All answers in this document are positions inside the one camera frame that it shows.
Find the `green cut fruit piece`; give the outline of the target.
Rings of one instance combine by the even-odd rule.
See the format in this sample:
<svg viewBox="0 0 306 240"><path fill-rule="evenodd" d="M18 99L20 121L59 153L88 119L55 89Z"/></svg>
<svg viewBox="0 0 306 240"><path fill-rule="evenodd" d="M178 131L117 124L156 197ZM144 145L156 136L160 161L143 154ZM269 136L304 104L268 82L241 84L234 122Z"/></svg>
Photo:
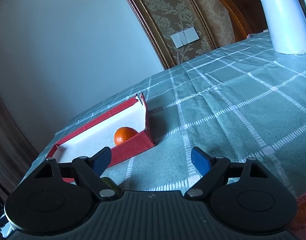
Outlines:
<svg viewBox="0 0 306 240"><path fill-rule="evenodd" d="M122 189L109 177L101 177L101 180L106 183L118 196L121 196Z"/></svg>

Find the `brown patterned curtain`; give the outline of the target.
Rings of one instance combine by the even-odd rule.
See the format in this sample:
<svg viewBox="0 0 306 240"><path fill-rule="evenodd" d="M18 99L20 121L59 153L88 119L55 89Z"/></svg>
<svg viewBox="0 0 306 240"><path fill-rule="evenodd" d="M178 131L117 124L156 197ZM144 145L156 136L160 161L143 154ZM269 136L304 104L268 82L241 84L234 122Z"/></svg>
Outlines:
<svg viewBox="0 0 306 240"><path fill-rule="evenodd" d="M19 184L37 153L8 115L0 100L0 199Z"/></svg>

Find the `teal checked tablecloth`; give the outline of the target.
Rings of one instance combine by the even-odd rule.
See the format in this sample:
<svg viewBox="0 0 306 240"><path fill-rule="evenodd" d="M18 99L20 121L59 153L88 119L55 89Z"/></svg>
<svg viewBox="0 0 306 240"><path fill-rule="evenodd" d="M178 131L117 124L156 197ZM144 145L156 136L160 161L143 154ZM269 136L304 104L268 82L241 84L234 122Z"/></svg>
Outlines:
<svg viewBox="0 0 306 240"><path fill-rule="evenodd" d="M191 149L233 162L256 158L294 195L306 192L306 54L273 50L268 33L153 75L76 116L54 138L137 93L156 146L108 168L127 190L186 191L200 177Z"/></svg>

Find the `orange mandarin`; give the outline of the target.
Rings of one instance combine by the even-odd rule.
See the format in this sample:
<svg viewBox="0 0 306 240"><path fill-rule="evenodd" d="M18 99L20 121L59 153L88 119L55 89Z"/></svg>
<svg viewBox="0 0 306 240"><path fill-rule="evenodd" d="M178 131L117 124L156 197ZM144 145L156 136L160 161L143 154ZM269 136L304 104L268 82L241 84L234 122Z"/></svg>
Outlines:
<svg viewBox="0 0 306 240"><path fill-rule="evenodd" d="M128 141L129 139L131 139L132 137L134 137L137 134L138 134L138 132L131 127L118 128L116 130L116 132L114 133L114 143L115 143L116 146L120 145L120 144Z"/></svg>

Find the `red shallow cardboard box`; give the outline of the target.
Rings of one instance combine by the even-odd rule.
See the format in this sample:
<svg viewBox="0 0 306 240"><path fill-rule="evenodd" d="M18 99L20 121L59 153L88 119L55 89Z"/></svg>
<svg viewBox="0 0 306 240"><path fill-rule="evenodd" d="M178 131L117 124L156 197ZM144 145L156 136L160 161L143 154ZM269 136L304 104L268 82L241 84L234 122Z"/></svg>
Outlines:
<svg viewBox="0 0 306 240"><path fill-rule="evenodd" d="M139 93L73 130L57 141L47 156L58 163L69 163L80 156L92 157L109 147L109 167L112 167L154 146L148 106L144 94Z"/></svg>

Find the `wooden headboard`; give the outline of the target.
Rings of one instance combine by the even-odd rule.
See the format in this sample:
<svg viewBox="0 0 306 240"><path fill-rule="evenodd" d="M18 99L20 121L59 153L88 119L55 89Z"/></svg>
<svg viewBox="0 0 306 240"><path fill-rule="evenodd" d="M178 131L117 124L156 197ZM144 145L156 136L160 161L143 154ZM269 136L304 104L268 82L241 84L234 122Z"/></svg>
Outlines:
<svg viewBox="0 0 306 240"><path fill-rule="evenodd" d="M237 42L268 28L260 0L218 0L228 11Z"/></svg>

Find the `white wall light switch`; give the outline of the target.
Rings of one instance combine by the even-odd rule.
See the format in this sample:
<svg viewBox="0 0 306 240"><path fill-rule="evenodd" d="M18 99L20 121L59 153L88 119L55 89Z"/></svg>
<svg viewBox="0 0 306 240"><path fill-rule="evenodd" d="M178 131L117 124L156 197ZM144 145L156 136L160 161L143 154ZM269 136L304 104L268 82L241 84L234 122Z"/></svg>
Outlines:
<svg viewBox="0 0 306 240"><path fill-rule="evenodd" d="M173 40L176 48L180 48L194 41L197 41L199 38L200 37L194 27L171 35L171 39Z"/></svg>

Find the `gold wall frame moulding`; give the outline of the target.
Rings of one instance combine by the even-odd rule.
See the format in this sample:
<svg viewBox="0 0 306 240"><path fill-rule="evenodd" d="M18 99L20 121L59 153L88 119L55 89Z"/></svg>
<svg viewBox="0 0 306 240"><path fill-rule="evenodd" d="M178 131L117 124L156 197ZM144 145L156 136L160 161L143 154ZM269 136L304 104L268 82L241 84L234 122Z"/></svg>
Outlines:
<svg viewBox="0 0 306 240"><path fill-rule="evenodd" d="M195 0L127 0L164 69L172 68L217 48ZM171 36L194 27L198 39L176 48Z"/></svg>

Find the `white electric kettle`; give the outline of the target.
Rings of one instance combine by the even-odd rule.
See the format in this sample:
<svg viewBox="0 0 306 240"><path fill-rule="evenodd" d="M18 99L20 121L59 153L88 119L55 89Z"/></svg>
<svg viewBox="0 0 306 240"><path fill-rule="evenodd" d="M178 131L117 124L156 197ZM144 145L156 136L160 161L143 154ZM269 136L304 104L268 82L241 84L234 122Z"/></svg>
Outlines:
<svg viewBox="0 0 306 240"><path fill-rule="evenodd" d="M260 0L274 51L306 54L306 0Z"/></svg>

